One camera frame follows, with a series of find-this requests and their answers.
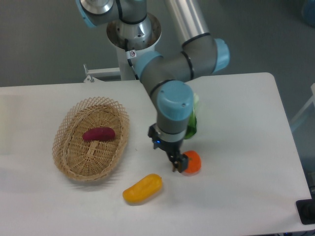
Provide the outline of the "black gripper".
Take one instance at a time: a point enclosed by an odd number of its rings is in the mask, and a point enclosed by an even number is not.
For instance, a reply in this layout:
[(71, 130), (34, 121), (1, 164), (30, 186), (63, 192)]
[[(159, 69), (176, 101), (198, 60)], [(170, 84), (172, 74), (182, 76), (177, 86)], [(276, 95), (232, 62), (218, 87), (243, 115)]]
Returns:
[(161, 149), (166, 152), (168, 156), (171, 156), (171, 162), (173, 165), (172, 171), (182, 173), (188, 168), (189, 158), (185, 154), (181, 154), (180, 147), (183, 143), (184, 138), (176, 141), (167, 141), (162, 139), (158, 135), (156, 125), (153, 124), (149, 127), (148, 137), (151, 138), (153, 143), (153, 149)]

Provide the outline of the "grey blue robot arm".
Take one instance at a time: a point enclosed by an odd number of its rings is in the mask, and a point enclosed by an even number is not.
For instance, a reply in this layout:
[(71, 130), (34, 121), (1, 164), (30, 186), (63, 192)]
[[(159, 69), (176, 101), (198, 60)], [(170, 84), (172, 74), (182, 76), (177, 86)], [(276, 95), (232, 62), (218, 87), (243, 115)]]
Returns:
[(107, 35), (124, 52), (120, 71), (140, 81), (157, 111), (157, 121), (148, 131), (154, 148), (165, 151), (173, 169), (183, 172), (189, 159), (180, 146), (193, 112), (193, 91), (187, 82), (227, 67), (228, 46), (211, 36), (195, 0), (165, 2), (182, 47), (170, 59), (149, 49), (158, 41), (159, 30), (146, 1), (78, 0), (76, 5), (88, 27), (114, 26)]

